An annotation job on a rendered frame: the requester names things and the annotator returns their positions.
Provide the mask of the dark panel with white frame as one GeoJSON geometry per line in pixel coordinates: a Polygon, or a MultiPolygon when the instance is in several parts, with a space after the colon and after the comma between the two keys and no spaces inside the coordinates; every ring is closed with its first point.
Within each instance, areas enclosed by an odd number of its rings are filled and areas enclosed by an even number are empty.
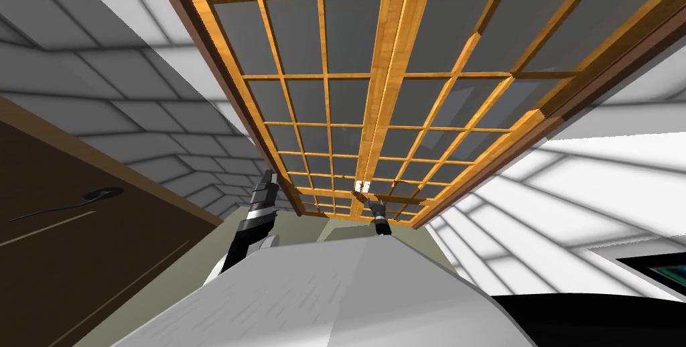
{"type": "Polygon", "coordinates": [[[686,303],[686,236],[641,238],[589,250],[651,285],[647,296],[686,303]]]}

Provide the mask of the wooden glass door leaf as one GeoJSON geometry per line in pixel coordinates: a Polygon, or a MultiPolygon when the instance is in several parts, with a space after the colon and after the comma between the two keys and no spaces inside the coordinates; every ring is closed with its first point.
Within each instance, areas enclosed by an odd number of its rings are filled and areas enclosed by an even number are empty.
{"type": "Polygon", "coordinates": [[[410,0],[368,198],[422,227],[684,27],[686,0],[410,0]]]}
{"type": "Polygon", "coordinates": [[[371,215],[381,127],[419,27],[419,0],[189,0],[206,49],[246,110],[298,212],[371,215]]]}

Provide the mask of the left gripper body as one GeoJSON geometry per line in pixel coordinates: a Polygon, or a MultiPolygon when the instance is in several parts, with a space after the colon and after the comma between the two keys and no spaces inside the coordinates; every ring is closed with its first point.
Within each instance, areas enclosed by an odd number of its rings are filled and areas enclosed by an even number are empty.
{"type": "Polygon", "coordinates": [[[279,192],[279,185],[273,182],[258,183],[252,193],[251,209],[264,209],[274,207],[277,195],[279,192]]]}

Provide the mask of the dark brown door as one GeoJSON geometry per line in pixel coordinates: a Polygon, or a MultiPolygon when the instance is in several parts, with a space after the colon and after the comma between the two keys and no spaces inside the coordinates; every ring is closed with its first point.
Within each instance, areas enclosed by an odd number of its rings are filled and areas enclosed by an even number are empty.
{"type": "Polygon", "coordinates": [[[219,224],[0,96],[0,347],[71,347],[219,224]]]}

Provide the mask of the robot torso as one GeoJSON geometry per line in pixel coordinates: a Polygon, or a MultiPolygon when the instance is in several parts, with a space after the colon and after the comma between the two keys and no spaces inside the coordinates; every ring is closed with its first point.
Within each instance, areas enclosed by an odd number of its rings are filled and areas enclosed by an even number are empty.
{"type": "Polygon", "coordinates": [[[112,347],[537,347],[394,236],[264,247],[112,347]]]}

